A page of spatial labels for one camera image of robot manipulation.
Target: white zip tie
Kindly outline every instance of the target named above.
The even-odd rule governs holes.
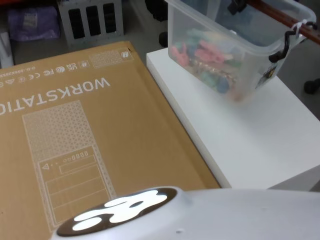
[[[295,30],[295,37],[298,38],[299,37],[299,32],[300,32],[300,28],[302,26],[302,24],[306,24],[308,22],[307,19],[303,19],[302,21],[300,22],[297,22],[295,24],[292,25],[291,29],[294,30],[295,27],[296,27],[296,30]]]

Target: gray crate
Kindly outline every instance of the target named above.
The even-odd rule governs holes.
[[[68,45],[124,34],[121,0],[69,0],[58,6]]]

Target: bin handle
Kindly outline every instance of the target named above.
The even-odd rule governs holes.
[[[306,22],[305,25],[312,26],[314,30],[318,29],[317,25],[312,21]],[[277,51],[276,53],[270,55],[269,56],[270,62],[276,63],[279,60],[284,59],[287,56],[289,48],[290,48],[290,36],[293,36],[293,35],[299,36],[299,30],[300,30],[300,26],[295,24],[295,25],[293,25],[292,30],[286,31],[284,33],[284,48],[282,51]]]

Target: white table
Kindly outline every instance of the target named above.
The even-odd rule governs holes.
[[[320,122],[278,77],[244,105],[224,101],[172,61],[147,67],[223,188],[310,190],[320,180]]]

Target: glowing light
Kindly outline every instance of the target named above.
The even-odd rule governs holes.
[[[93,217],[96,216],[100,216],[103,214],[112,214],[113,216],[110,218],[110,222],[121,223],[136,217],[144,209],[162,203],[167,199],[166,195],[157,195],[157,193],[157,190],[150,190],[132,196],[120,197],[107,202],[104,205],[106,208],[87,211],[76,216],[74,220],[76,222],[86,222],[88,219],[94,219]]]
[[[89,228],[97,225],[101,221],[102,221],[101,217],[90,218],[90,219],[87,219],[87,220],[84,220],[82,222],[77,223],[76,225],[74,225],[72,227],[72,230],[73,231],[81,231],[81,230],[89,229]]]

